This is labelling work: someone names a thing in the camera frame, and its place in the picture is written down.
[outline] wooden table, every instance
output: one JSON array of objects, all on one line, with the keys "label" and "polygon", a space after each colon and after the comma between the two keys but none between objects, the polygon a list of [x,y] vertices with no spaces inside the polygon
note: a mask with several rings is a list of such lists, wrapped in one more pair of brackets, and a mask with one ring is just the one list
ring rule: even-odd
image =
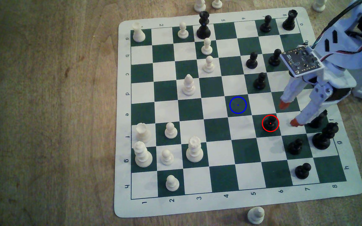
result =
[{"label": "wooden table", "polygon": [[[196,14],[194,0],[0,1],[0,225],[247,225],[250,208],[113,212],[118,25]],[[349,3],[223,0],[209,13],[302,6],[315,34]],[[339,103],[362,177],[362,100]],[[263,207],[262,225],[362,225],[362,194]]]}]

